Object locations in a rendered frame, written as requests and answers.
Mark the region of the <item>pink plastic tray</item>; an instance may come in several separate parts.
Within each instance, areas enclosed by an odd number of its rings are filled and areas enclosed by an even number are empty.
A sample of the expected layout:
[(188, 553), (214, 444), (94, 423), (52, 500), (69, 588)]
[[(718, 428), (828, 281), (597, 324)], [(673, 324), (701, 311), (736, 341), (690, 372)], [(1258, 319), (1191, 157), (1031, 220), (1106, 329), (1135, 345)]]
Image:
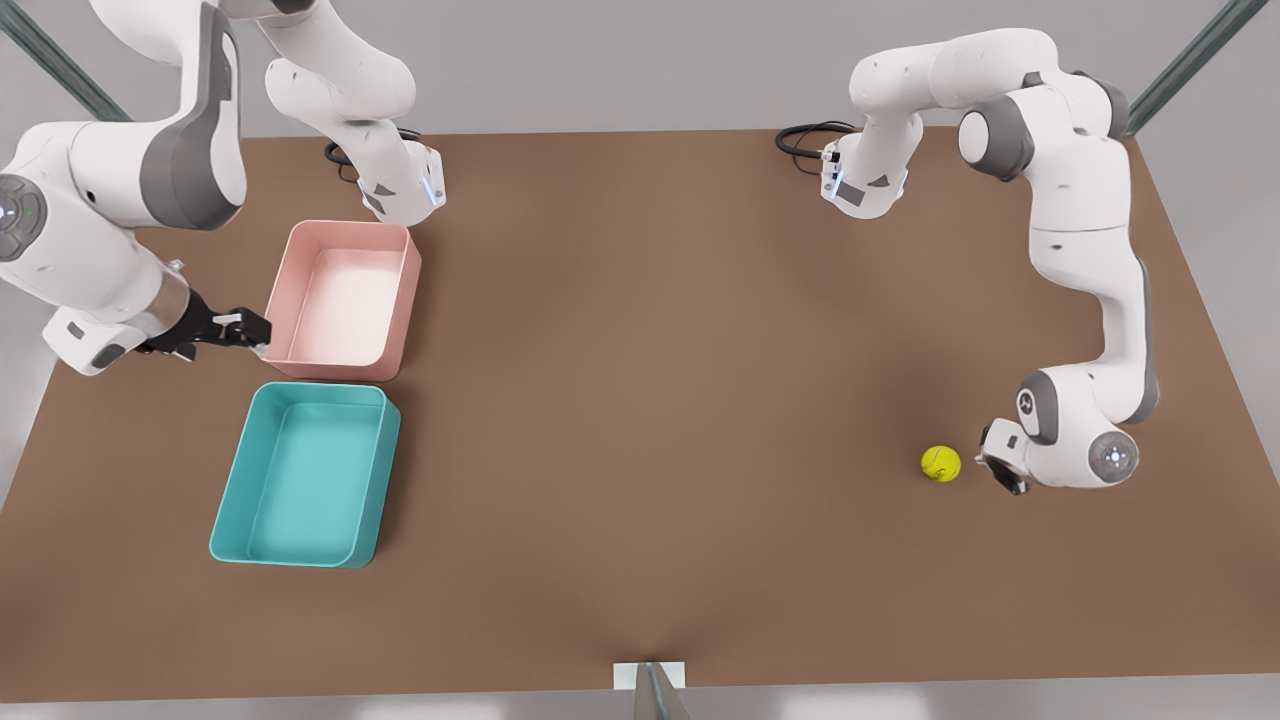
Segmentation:
[(421, 266), (406, 225), (298, 223), (268, 302), (271, 341), (264, 361), (296, 379), (394, 379)]

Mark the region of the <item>teal plastic tray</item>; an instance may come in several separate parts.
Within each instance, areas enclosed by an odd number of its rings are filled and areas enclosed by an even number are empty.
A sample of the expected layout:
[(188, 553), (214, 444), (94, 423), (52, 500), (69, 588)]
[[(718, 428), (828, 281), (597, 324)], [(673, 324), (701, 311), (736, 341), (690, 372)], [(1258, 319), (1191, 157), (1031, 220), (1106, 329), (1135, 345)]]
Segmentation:
[(402, 415), (376, 386), (270, 382), (252, 397), (207, 543), (220, 562), (367, 566)]

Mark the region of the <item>silver frame post with foot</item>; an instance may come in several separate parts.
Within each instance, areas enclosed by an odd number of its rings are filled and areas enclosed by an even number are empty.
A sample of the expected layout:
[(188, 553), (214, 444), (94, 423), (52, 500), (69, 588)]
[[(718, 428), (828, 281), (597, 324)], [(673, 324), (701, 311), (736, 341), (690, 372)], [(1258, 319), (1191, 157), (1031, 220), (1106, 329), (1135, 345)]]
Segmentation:
[(687, 687), (685, 662), (618, 662), (612, 673), (616, 691), (634, 693), (632, 720), (692, 720), (680, 694)]

